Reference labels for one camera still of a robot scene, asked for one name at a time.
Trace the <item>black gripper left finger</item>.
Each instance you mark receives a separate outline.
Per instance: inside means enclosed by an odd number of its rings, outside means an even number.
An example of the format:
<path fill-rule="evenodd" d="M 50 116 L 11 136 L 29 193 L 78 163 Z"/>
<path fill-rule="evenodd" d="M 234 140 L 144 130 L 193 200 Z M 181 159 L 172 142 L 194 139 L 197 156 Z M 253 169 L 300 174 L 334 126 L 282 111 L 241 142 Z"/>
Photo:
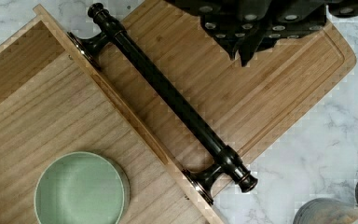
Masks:
<path fill-rule="evenodd" d="M 234 60 L 240 49 L 246 32 L 241 23 L 231 16 L 203 15 L 200 17 L 200 25 L 227 54 L 230 60 Z"/>

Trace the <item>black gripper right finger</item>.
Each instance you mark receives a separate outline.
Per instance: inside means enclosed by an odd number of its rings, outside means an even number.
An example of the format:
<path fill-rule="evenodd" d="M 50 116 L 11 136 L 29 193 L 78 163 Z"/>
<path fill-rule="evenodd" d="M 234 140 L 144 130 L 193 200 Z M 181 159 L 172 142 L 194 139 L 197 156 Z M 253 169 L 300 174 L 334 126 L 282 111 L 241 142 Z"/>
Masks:
<path fill-rule="evenodd" d="M 241 66 L 258 51 L 271 49 L 280 39 L 299 39 L 318 32 L 326 24 L 325 7 L 270 7 L 255 32 L 245 37 L 239 49 Z"/>

